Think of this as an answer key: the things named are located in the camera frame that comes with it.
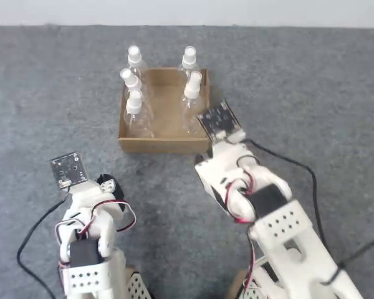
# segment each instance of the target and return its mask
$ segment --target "cardboard box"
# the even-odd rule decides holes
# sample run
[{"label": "cardboard box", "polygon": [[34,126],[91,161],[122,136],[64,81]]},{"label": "cardboard box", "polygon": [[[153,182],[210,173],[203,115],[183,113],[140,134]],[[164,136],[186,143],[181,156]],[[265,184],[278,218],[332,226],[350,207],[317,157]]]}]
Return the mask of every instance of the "cardboard box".
[{"label": "cardboard box", "polygon": [[[199,108],[205,111],[209,108],[209,78],[203,69],[200,95],[204,105]],[[192,137],[184,132],[181,122],[180,97],[182,86],[176,68],[158,68],[148,70],[148,76],[153,87],[154,97],[151,105],[154,112],[152,123],[154,138],[128,137],[127,126],[123,120],[126,107],[127,87],[123,84],[120,104],[119,142],[122,150],[127,153],[204,153],[208,150],[209,140],[201,130]]]}]

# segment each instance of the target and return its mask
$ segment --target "clear plastic bottle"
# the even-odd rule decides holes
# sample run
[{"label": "clear plastic bottle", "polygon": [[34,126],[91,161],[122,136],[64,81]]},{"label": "clear plastic bottle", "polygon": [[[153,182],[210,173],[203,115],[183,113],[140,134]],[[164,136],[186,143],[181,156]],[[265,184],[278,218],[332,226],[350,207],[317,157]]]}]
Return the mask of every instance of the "clear plastic bottle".
[{"label": "clear plastic bottle", "polygon": [[125,85],[128,88],[128,92],[132,92],[134,90],[141,91],[143,95],[143,106],[148,110],[151,119],[154,118],[154,113],[151,107],[151,93],[149,89],[145,85],[142,84],[140,78],[138,78],[135,74],[132,73],[130,69],[123,69],[120,71],[120,76],[125,81]]},{"label": "clear plastic bottle", "polygon": [[123,116],[128,128],[128,136],[154,138],[154,133],[151,129],[151,118],[144,105],[142,105],[142,98],[143,95],[138,90],[132,90],[129,94]]},{"label": "clear plastic bottle", "polygon": [[145,85],[149,90],[151,88],[150,78],[148,77],[148,66],[141,56],[140,48],[136,45],[131,45],[128,49],[127,60],[129,63],[129,69],[140,78],[143,85]]},{"label": "clear plastic bottle", "polygon": [[200,72],[192,72],[180,100],[183,130],[192,135],[202,130],[196,117],[203,108],[203,99],[199,95],[201,79]]},{"label": "clear plastic bottle", "polygon": [[191,73],[194,71],[199,71],[196,50],[194,47],[189,45],[185,48],[185,53],[181,59],[181,64],[178,67],[178,71],[180,77],[180,86],[184,88],[191,76]]}]

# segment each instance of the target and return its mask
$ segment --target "white robotic arm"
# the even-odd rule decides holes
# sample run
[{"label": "white robotic arm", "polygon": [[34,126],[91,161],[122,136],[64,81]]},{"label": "white robotic arm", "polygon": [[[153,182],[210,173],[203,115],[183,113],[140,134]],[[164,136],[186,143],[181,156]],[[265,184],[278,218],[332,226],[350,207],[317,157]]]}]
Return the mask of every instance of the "white robotic arm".
[{"label": "white robotic arm", "polygon": [[[114,178],[104,175],[99,183],[87,180],[78,153],[53,159],[52,169],[59,186],[68,187],[72,195],[72,205],[55,226],[67,298],[151,299],[138,272],[127,277],[125,256],[114,246],[116,231],[136,223]],[[133,214],[133,221],[116,229],[127,211]]]},{"label": "white robotic arm", "polygon": [[287,182],[240,143],[245,133],[227,104],[198,118],[213,142],[213,157],[195,166],[203,186],[236,221],[250,223],[248,238],[264,254],[249,270],[239,297],[363,299],[344,271],[324,284],[337,270],[336,263]]}]

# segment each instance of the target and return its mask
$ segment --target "bottle cap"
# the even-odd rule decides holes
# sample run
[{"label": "bottle cap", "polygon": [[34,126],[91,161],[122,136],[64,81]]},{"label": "bottle cap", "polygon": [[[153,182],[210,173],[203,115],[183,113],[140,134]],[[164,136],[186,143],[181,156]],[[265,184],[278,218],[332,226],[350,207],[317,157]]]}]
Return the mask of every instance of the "bottle cap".
[{"label": "bottle cap", "polygon": [[143,95],[139,90],[132,90],[126,102],[126,111],[129,114],[139,114]]},{"label": "bottle cap", "polygon": [[202,75],[200,72],[194,71],[185,87],[185,96],[188,98],[196,98],[199,95],[199,90],[201,88]]},{"label": "bottle cap", "polygon": [[141,80],[132,73],[130,69],[123,69],[120,71],[120,76],[125,81],[125,84],[129,90],[141,89]]},{"label": "bottle cap", "polygon": [[139,47],[131,45],[128,50],[127,60],[131,67],[138,67],[143,61]]},{"label": "bottle cap", "polygon": [[194,68],[197,63],[196,51],[195,48],[192,46],[188,46],[185,48],[185,54],[183,55],[183,59],[181,60],[181,64],[188,70]]}]

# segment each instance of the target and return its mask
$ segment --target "perforated plate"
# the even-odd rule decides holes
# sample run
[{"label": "perforated plate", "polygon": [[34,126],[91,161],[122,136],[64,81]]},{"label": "perforated plate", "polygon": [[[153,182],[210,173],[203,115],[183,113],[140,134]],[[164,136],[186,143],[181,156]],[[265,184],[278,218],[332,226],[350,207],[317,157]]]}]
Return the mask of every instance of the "perforated plate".
[{"label": "perforated plate", "polygon": [[143,279],[138,272],[133,273],[127,284],[130,299],[151,299]]},{"label": "perforated plate", "polygon": [[261,289],[256,285],[254,280],[251,281],[245,293],[244,287],[241,288],[242,290],[238,296],[238,299],[266,299],[266,297],[262,295]]},{"label": "perforated plate", "polygon": [[312,227],[310,219],[299,202],[294,200],[256,221],[253,237],[271,249],[309,227]]},{"label": "perforated plate", "polygon": [[65,294],[92,293],[109,289],[112,285],[109,266],[109,262],[104,262],[63,269]]}]

